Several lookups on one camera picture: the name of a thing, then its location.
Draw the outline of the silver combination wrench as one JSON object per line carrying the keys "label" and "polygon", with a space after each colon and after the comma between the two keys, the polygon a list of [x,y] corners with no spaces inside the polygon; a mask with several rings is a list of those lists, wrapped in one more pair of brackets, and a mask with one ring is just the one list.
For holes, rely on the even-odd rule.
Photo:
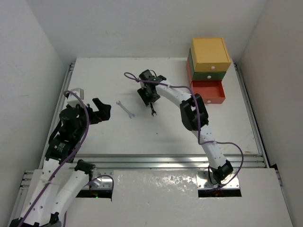
{"label": "silver combination wrench", "polygon": [[151,115],[154,117],[157,115],[157,112],[155,111],[154,107],[153,107],[153,104],[150,103],[150,108],[151,108]]}

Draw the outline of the silver open-end wrench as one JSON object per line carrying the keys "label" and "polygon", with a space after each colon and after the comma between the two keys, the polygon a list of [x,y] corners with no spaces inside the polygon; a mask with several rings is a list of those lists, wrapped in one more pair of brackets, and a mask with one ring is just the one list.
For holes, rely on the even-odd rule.
{"label": "silver open-end wrench", "polygon": [[130,119],[132,119],[132,118],[135,117],[135,115],[132,112],[130,112],[125,106],[123,106],[120,101],[117,101],[116,104],[118,106],[120,106],[128,114],[128,116],[129,116]]}

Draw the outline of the green drawer box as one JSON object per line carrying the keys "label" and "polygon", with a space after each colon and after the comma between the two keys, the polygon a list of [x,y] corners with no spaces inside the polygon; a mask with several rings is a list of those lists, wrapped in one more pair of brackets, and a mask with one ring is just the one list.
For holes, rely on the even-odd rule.
{"label": "green drawer box", "polygon": [[192,81],[210,81],[210,80],[223,80],[226,71],[223,72],[195,72],[192,60],[192,53],[189,50],[188,57],[187,57],[187,77],[189,82]]}

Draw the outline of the red drawer box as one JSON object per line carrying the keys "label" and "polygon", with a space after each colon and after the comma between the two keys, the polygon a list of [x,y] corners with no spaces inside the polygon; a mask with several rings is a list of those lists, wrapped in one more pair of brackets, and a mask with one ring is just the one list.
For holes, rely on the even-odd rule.
{"label": "red drawer box", "polygon": [[210,80],[210,81],[194,81],[192,77],[192,71],[190,68],[189,59],[186,63],[188,83],[194,93],[198,93],[205,104],[222,104],[225,97],[222,81]]}

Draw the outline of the yellow drawer box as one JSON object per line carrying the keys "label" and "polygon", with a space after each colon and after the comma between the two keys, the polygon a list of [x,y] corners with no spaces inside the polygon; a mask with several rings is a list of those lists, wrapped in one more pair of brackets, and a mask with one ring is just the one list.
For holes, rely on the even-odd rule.
{"label": "yellow drawer box", "polygon": [[196,37],[191,42],[195,72],[226,72],[231,64],[222,37]]}

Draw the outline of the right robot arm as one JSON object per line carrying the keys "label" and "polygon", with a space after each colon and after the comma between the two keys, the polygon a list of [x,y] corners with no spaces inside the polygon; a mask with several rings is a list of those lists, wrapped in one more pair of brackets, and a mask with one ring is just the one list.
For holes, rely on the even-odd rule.
{"label": "right robot arm", "polygon": [[137,92],[144,104],[151,107],[153,116],[157,114],[153,103],[162,96],[179,107],[184,127],[197,137],[207,155],[215,183],[225,180],[233,172],[233,167],[215,143],[202,97],[187,86],[171,85],[164,76],[154,76],[150,70],[143,71],[137,81],[141,84]]}

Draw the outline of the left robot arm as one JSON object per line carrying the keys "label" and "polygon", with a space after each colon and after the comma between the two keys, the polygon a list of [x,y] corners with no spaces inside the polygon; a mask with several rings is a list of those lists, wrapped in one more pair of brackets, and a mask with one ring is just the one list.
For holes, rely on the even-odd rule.
{"label": "left robot arm", "polygon": [[48,141],[40,178],[25,210],[12,227],[62,227],[72,201],[93,178],[95,165],[80,159],[62,183],[88,134],[88,126],[110,119],[111,105],[94,98],[97,111],[79,100],[68,100]]}

